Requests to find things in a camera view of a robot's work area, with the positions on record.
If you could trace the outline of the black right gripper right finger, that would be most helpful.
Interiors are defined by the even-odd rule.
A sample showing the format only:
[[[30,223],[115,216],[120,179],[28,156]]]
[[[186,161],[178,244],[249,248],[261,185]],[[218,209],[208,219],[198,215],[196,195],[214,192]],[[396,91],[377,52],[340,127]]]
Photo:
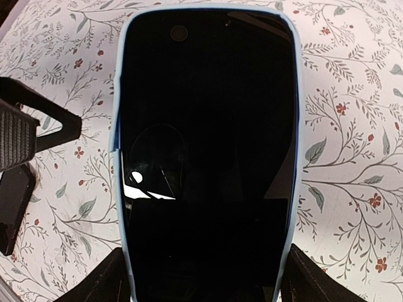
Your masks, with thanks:
[[[295,244],[291,244],[283,279],[281,300],[284,302],[365,302],[334,279]]]

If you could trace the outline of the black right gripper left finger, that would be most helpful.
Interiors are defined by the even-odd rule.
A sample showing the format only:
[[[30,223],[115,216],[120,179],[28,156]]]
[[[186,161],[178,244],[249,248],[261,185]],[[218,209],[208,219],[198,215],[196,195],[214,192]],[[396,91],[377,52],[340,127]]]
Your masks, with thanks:
[[[112,250],[77,286],[65,293],[64,301],[130,301],[122,249]]]

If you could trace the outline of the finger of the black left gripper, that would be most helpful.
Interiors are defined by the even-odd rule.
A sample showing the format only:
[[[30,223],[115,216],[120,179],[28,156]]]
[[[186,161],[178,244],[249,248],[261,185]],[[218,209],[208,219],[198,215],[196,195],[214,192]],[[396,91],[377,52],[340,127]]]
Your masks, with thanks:
[[[22,112],[20,105],[36,109],[57,120],[62,128],[37,136],[38,119]],[[76,140],[82,119],[38,94],[22,82],[1,78],[1,171],[31,161],[37,152]]]

